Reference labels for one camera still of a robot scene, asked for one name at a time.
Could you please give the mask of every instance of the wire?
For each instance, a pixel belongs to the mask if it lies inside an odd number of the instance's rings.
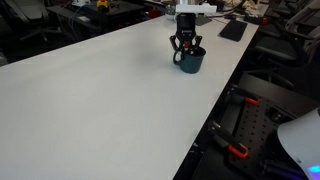
[[[217,21],[217,22],[220,22],[220,23],[222,23],[222,24],[228,24],[228,23],[225,23],[225,22],[220,21],[220,20],[218,20],[218,19],[214,19],[214,18],[212,18],[212,19],[215,20],[215,21]]]
[[[222,15],[218,15],[218,16],[215,16],[215,15],[212,15],[212,16],[206,16],[207,18],[217,18],[217,17],[224,17],[224,16],[226,16],[226,15],[230,15],[230,14],[232,14],[232,13],[234,13],[234,11],[231,11],[231,12],[229,12],[229,13],[226,13],[226,14],[222,14]]]
[[[74,28],[73,28],[73,25],[74,25],[74,17],[76,16],[76,14],[80,11],[80,9],[81,9],[83,6],[80,6],[80,7],[73,13],[73,15],[71,15],[71,16],[69,17],[69,20],[68,20],[69,26],[70,26],[70,28],[71,28],[74,36],[77,38],[78,42],[80,41],[80,40],[79,40],[79,37],[77,36],[77,34],[76,34],[76,32],[75,32],[75,30],[74,30]]]
[[[100,14],[100,28],[99,28],[99,34],[102,34],[102,9],[99,8],[99,14]]]
[[[61,29],[62,29],[63,31],[66,31],[66,30],[64,29],[64,27],[63,27],[63,25],[62,25],[62,21],[61,21],[61,19],[60,19],[59,14],[60,14],[60,12],[61,12],[65,7],[67,7],[70,3],[71,3],[71,1],[69,1],[67,4],[65,4],[64,6],[62,6],[61,9],[59,9],[59,11],[57,12],[57,17],[58,17],[59,23],[60,23],[60,25],[61,25]]]

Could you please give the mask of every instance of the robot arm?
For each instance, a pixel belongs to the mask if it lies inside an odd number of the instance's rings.
[[[170,42],[175,51],[180,51],[183,57],[186,52],[192,53],[199,48],[202,36],[196,34],[196,14],[195,13],[214,13],[216,6],[198,5],[177,5],[177,31],[170,37]]]

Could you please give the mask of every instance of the orange clamp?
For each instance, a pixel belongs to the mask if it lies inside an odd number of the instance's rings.
[[[240,144],[240,146],[245,150],[245,153],[242,153],[238,151],[236,148],[234,148],[231,144],[228,146],[228,149],[236,156],[238,156],[241,159],[244,159],[248,156],[249,150],[246,146]]]
[[[250,104],[253,104],[253,105],[258,105],[260,103],[259,100],[254,100],[254,99],[251,99],[251,98],[244,98],[244,100],[247,102],[247,103],[250,103]]]

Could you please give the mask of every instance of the black chair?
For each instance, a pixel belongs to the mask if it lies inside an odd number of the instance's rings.
[[[281,17],[289,19],[302,10],[310,0],[285,0],[286,7],[273,8],[272,11],[279,14]]]
[[[9,27],[5,19],[0,14],[0,39],[1,39],[1,36],[5,36],[10,33],[12,33],[11,28]],[[8,64],[8,61],[6,56],[3,53],[2,42],[0,41],[0,66],[6,65],[6,64]]]
[[[21,37],[21,41],[41,34],[47,42],[45,33],[61,33],[60,28],[54,30],[52,27],[43,27],[48,23],[49,16],[44,2],[40,0],[1,0],[0,6],[10,19],[21,20],[24,24],[35,27],[29,34]]]
[[[313,0],[299,15],[299,20],[312,17],[320,9],[320,1]],[[267,69],[245,71],[250,74],[267,74],[268,80],[278,79],[284,84],[293,87],[293,84],[276,73],[279,67],[302,67],[311,62],[320,42],[320,26],[314,28],[308,35],[296,31],[303,23],[295,22],[294,25],[284,29],[278,27],[282,38],[264,37],[259,41],[255,50],[261,53],[260,60],[265,59]]]
[[[319,11],[319,9],[313,6],[312,4],[313,3],[310,3],[304,9],[300,10],[295,16],[290,18],[287,22],[283,22],[283,18],[281,17],[270,17],[271,23],[259,27],[258,32],[264,35],[280,38],[282,36],[281,29],[283,29],[284,27],[286,30],[289,31],[294,30],[295,32],[308,34],[310,30],[314,29],[318,25],[307,23],[307,21],[310,18],[312,18],[315,13]]]

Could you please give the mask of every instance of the white table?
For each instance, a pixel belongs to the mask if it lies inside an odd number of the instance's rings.
[[[200,72],[160,17],[0,68],[0,179],[172,179],[257,30],[197,27]]]

